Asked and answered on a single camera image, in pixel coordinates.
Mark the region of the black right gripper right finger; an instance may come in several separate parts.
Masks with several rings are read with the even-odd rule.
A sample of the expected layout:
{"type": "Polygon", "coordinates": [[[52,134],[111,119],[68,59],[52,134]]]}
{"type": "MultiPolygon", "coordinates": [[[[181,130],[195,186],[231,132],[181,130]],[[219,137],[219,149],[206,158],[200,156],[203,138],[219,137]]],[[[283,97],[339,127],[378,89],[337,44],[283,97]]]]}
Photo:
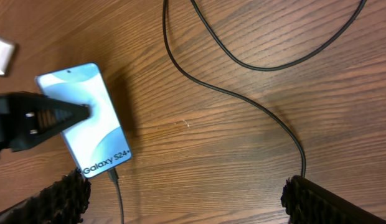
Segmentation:
{"type": "Polygon", "coordinates": [[[286,181],[281,205],[291,224],[386,224],[386,220],[299,175],[286,181]]]}

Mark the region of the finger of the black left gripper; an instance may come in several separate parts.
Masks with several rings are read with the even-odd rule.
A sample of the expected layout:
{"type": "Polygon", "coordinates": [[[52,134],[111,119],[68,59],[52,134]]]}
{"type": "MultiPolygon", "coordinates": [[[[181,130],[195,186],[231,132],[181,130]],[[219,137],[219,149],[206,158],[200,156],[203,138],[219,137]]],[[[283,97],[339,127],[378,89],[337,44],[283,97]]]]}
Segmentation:
{"type": "Polygon", "coordinates": [[[86,105],[38,93],[0,94],[0,152],[31,149],[89,117],[86,105]]]}

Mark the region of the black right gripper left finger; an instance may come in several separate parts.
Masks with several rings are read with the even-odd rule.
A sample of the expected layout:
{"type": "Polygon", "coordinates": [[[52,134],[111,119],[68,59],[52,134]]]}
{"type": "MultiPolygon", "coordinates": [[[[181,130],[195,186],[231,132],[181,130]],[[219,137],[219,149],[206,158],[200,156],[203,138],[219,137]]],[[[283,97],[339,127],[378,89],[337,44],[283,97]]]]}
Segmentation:
{"type": "Polygon", "coordinates": [[[60,181],[0,212],[0,224],[78,224],[89,205],[91,183],[75,169],[60,181]]]}

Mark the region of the blue screen smartphone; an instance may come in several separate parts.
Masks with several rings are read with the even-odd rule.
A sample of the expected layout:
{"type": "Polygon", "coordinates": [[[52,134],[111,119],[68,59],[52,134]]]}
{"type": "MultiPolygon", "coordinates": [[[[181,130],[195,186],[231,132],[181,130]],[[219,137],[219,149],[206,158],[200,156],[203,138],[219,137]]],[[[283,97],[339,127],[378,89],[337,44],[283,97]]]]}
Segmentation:
{"type": "Polygon", "coordinates": [[[49,98],[88,106],[89,118],[62,132],[84,177],[92,178],[132,158],[97,64],[86,63],[39,75],[36,82],[49,98]]]}

